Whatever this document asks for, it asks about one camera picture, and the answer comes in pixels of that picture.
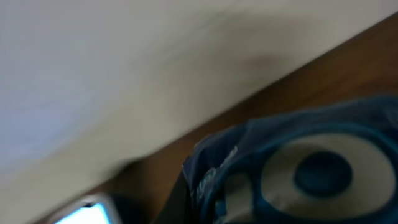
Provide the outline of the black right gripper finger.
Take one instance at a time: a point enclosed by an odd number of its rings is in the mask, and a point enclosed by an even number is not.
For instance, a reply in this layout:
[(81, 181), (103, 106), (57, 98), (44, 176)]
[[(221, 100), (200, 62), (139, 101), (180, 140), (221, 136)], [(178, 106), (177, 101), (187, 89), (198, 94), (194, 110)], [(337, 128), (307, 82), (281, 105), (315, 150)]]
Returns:
[(164, 207), (152, 224), (194, 224), (194, 222), (195, 214), (192, 210), (190, 191), (181, 172)]

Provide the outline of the blue Oreo cookie pack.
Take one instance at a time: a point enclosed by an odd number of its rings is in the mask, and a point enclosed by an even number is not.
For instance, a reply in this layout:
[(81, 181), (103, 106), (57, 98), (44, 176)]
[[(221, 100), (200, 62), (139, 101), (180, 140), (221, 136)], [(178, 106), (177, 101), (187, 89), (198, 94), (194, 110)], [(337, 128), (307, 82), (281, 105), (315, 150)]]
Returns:
[(248, 121), (183, 164), (201, 223), (396, 223), (397, 98)]

